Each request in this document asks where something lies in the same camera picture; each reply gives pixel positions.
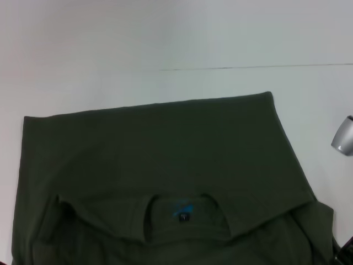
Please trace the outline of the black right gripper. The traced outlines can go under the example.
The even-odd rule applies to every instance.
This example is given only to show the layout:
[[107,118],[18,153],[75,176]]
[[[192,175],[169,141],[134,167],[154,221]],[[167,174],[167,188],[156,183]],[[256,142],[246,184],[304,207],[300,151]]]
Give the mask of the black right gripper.
[[346,244],[339,250],[334,258],[334,264],[353,265],[353,238],[349,239]]

